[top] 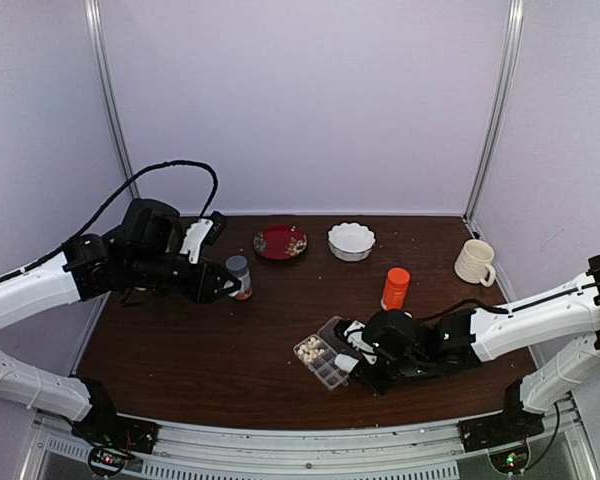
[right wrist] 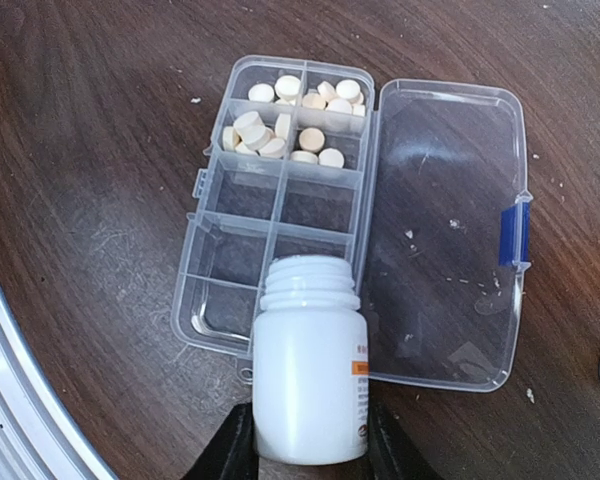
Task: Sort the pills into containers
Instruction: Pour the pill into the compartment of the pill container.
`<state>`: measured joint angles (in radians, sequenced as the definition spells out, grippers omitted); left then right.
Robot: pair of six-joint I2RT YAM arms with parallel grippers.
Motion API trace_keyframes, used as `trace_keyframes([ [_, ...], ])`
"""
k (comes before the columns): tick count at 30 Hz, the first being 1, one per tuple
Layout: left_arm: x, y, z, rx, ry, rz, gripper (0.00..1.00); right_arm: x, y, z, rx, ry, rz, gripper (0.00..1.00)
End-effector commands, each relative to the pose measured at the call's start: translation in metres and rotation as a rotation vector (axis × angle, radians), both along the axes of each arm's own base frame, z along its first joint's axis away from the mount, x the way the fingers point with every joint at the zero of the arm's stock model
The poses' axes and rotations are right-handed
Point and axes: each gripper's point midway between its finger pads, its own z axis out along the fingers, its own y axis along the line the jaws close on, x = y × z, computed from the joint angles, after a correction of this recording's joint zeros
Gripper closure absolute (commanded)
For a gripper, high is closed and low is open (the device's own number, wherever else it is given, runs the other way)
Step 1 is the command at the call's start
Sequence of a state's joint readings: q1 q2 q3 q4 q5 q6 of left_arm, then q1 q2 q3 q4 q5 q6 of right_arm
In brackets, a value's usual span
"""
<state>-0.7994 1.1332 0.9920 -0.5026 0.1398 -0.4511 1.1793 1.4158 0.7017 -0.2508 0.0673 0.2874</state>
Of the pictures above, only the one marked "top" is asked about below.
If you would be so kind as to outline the orange pill bottle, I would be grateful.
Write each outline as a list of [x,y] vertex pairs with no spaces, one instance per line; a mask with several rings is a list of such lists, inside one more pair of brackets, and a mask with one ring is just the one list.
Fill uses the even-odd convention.
[[410,273],[394,267],[387,272],[380,305],[384,310],[401,310],[411,282]]

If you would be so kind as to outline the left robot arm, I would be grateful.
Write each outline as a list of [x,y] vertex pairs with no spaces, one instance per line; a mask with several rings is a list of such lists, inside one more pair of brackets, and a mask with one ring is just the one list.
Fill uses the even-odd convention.
[[[211,303],[240,290],[223,265],[202,258],[226,225],[218,212],[186,231],[179,212],[157,200],[135,199],[121,224],[106,234],[82,234],[36,267],[0,280],[0,331],[55,307],[86,302],[113,291],[176,293]],[[0,399],[63,416],[103,444],[117,442],[124,424],[104,387],[62,377],[0,350]]]

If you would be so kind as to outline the grey capped supplement bottle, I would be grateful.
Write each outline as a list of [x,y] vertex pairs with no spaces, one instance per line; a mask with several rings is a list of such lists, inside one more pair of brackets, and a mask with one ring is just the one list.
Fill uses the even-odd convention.
[[226,260],[225,267],[241,282],[240,289],[230,293],[229,296],[240,301],[249,299],[253,289],[248,259],[242,255],[231,256]]

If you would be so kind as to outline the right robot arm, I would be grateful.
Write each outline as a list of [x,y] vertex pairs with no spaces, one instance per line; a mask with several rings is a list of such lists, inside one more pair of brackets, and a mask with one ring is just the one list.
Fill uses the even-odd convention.
[[353,373],[379,395],[397,380],[454,376],[564,336],[571,341],[510,385],[503,411],[491,416],[487,431],[506,442],[541,426],[550,407],[600,367],[600,255],[573,280],[520,301],[487,306],[467,299],[421,319],[381,310],[365,323],[347,324],[340,335],[363,356]]

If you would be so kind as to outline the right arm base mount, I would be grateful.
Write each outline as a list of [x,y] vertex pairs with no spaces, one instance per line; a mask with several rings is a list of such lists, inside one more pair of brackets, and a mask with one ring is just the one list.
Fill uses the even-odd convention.
[[506,389],[501,412],[459,422],[466,453],[500,447],[544,432],[543,415],[523,409],[520,385],[516,381]]

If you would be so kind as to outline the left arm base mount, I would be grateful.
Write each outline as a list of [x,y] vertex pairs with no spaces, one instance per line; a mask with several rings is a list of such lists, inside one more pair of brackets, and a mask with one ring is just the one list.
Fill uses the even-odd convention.
[[89,412],[80,421],[69,421],[71,433],[90,447],[87,466],[97,478],[120,474],[136,455],[151,454],[157,441],[157,423],[122,416],[101,382],[81,379],[89,394]]

